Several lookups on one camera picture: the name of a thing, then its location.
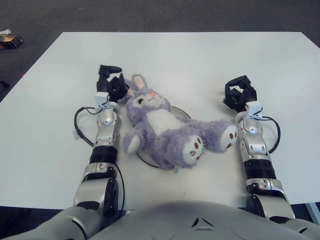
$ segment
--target floor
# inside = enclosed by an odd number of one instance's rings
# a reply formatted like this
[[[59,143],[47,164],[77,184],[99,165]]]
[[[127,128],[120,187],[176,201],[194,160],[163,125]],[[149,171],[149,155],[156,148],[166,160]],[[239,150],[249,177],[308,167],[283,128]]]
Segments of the floor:
[[[0,81],[10,84],[0,101],[62,32],[302,32],[320,47],[319,0],[1,0],[0,16],[0,31],[24,39],[0,50]],[[304,205],[293,209],[310,220]],[[1,207],[0,238],[57,212]]]

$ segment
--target purple plush rabbit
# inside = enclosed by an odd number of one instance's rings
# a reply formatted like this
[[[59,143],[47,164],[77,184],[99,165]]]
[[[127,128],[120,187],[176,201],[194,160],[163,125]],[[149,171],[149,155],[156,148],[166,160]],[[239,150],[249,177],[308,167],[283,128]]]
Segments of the purple plush rabbit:
[[[191,168],[197,164],[203,148],[224,153],[237,141],[237,127],[228,121],[175,117],[170,113],[170,102],[149,89],[143,76],[133,75],[127,84],[130,88],[126,110],[134,127],[123,139],[126,153],[146,148],[162,169]]]

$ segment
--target small box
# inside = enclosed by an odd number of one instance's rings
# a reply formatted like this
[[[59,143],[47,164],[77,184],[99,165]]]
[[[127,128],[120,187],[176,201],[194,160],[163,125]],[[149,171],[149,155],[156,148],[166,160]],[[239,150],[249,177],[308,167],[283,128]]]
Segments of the small box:
[[[23,42],[19,34],[0,35],[0,49],[16,49]]]

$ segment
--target white belly patch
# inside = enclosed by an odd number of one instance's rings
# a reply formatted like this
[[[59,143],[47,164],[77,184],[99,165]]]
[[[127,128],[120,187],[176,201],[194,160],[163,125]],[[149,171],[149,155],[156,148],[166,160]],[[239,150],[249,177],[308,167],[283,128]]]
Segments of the white belly patch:
[[[185,125],[165,109],[148,112],[146,118],[157,136],[166,130],[179,129]]]

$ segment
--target bunny paw pad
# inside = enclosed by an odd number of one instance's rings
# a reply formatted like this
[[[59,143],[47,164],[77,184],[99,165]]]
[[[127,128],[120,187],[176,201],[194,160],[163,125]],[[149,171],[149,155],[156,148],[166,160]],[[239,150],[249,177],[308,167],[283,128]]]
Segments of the bunny paw pad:
[[[190,136],[182,150],[184,162],[188,165],[194,165],[199,160],[203,148],[204,144],[201,137],[198,135]]]
[[[230,148],[237,141],[238,129],[234,125],[226,128],[221,136],[220,149],[225,150]]]

